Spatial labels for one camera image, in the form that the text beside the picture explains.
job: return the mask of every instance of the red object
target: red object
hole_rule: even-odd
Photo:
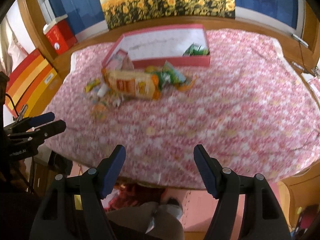
[[[138,207],[144,203],[154,201],[160,203],[164,188],[149,188],[138,184],[127,184],[120,187],[119,195],[109,202],[105,211],[118,210],[123,207]]]
[[[66,20],[61,20],[55,24],[46,33],[46,36],[58,55],[66,52],[77,42]]]

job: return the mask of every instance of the person's leg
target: person's leg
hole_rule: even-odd
[[[139,207],[126,207],[106,212],[106,215],[109,220],[119,226],[145,233],[158,205],[157,202],[147,202]]]
[[[184,240],[182,224],[166,210],[158,209],[154,215],[154,228],[147,233],[163,240]]]

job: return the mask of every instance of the yellow snack package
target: yellow snack package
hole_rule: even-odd
[[[84,92],[88,93],[90,92],[95,86],[100,85],[100,79],[96,78],[90,82],[87,83],[87,85],[84,87]]]
[[[112,90],[120,94],[145,99],[160,98],[159,78],[155,74],[105,70],[103,71],[103,78]]]

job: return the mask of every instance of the box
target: box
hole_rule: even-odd
[[[6,92],[12,97],[18,113],[24,104],[28,104],[24,116],[37,116],[44,111],[61,84],[62,79],[55,69],[36,49],[11,73]],[[16,117],[9,98],[5,104]]]
[[[45,25],[43,29],[44,35],[47,36],[58,55],[66,52],[77,42],[66,21],[67,17],[68,15],[65,14],[55,18],[49,25]]]
[[[136,69],[163,66],[166,61],[173,66],[209,67],[210,55],[183,56],[192,43],[209,47],[203,25],[166,25],[124,33],[103,60],[102,67],[120,49],[128,52]]]

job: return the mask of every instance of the pink floral bedsheet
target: pink floral bedsheet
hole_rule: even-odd
[[[162,186],[204,189],[193,161],[203,144],[211,157],[238,174],[262,173],[275,182],[320,157],[320,111],[283,58],[277,40],[240,30],[208,31],[209,68],[184,67],[196,75],[187,92],[163,91],[158,101],[131,100],[95,121],[86,83],[100,77],[112,43],[76,54],[76,70],[47,106],[67,124],[48,147],[87,166],[97,166],[117,144],[127,158],[120,175]]]

